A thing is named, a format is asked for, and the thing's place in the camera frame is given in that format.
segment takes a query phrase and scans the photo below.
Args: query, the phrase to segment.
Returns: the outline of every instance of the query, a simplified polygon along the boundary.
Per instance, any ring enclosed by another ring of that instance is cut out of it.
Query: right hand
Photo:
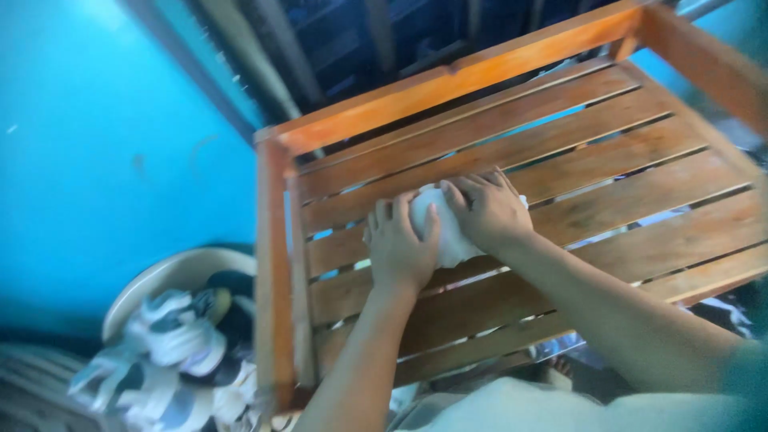
[[[440,182],[448,206],[469,240],[486,254],[498,256],[509,242],[533,234],[531,215],[502,170]]]

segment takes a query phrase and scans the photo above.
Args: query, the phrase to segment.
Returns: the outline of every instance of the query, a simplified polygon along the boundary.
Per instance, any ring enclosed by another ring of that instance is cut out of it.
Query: wooden slatted shelf
[[[364,264],[369,254],[361,240],[365,215],[380,198],[443,178],[495,165],[507,170],[512,184],[528,197],[536,231],[562,247],[620,228],[571,253],[665,301],[690,304],[768,271],[761,200],[766,187],[760,170],[623,58],[638,41],[655,49],[663,40],[644,38],[644,25],[657,32],[686,26],[675,33],[684,39],[675,44],[739,59],[723,66],[727,71],[718,77],[745,80],[739,88],[761,89],[762,75],[726,47],[702,47],[712,41],[669,14],[660,6],[623,0],[458,61],[455,70],[429,71],[280,125],[260,139],[260,170],[273,172],[260,172],[260,181],[271,184],[260,183],[260,236],[267,239],[265,245],[260,237],[260,283],[272,286],[259,286],[269,291],[260,292],[266,306],[258,304],[259,314],[263,307],[270,310],[264,311],[269,319],[259,324],[257,352],[262,356],[260,386],[277,389],[279,410],[290,406],[279,393],[287,381],[313,387],[328,373],[372,289],[371,271]],[[553,71],[301,168],[290,164],[290,154],[349,138],[542,61],[608,42],[614,43],[613,58]],[[547,51],[525,66],[509,64],[533,55],[531,46]],[[660,49],[662,55],[676,52]],[[704,91],[729,84],[692,81]],[[404,105],[392,105],[396,101]],[[756,110],[763,110],[762,121]],[[763,107],[752,104],[734,113],[765,124]],[[283,216],[284,186],[265,191],[279,183],[276,170],[287,179],[290,194],[292,266],[281,264],[288,257],[274,231],[284,228],[273,214]],[[636,224],[673,209],[670,218]],[[290,287],[285,287],[289,269]],[[505,270],[494,258],[481,256],[435,272],[406,325],[396,385],[428,380],[571,330],[534,287]],[[272,272],[271,277],[262,271]],[[293,296],[292,307],[286,295]],[[289,347],[277,340],[290,333],[291,324],[296,378],[285,368]]]

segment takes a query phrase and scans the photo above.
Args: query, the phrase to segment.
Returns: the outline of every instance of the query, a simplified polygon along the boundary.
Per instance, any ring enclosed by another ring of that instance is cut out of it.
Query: orange wooden frame
[[[260,392],[274,402],[272,414],[300,404],[297,387],[316,386],[298,173],[291,158],[608,43],[616,61],[631,54],[637,43],[647,45],[768,137],[768,78],[761,70],[668,8],[639,0],[621,0],[257,134],[258,384]],[[727,148],[730,145],[721,147],[726,153],[736,151]],[[740,168],[755,178],[760,175],[751,164]],[[290,256],[286,189],[291,208]]]

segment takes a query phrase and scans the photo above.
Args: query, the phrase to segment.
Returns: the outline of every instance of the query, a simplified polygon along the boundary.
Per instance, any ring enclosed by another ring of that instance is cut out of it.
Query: left hand
[[[378,200],[368,214],[362,239],[371,251],[374,289],[418,294],[432,277],[437,264],[440,220],[435,205],[426,215],[424,239],[413,232],[409,202],[417,191],[401,194],[394,200]]]

